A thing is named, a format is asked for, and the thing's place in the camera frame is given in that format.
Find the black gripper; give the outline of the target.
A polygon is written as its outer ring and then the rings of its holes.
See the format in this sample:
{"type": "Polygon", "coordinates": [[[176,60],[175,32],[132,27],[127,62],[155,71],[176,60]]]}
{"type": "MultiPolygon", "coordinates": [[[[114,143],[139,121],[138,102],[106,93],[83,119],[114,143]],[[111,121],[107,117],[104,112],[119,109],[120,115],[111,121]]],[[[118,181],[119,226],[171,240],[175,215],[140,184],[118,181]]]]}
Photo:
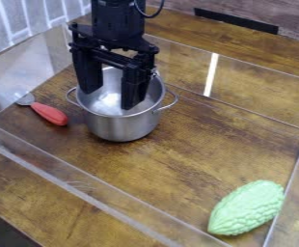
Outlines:
{"type": "Polygon", "coordinates": [[[123,68],[122,108],[131,110],[147,94],[159,47],[143,38],[146,0],[91,0],[92,24],[74,22],[70,51],[79,86],[88,95],[103,86],[102,64],[123,68]]]}

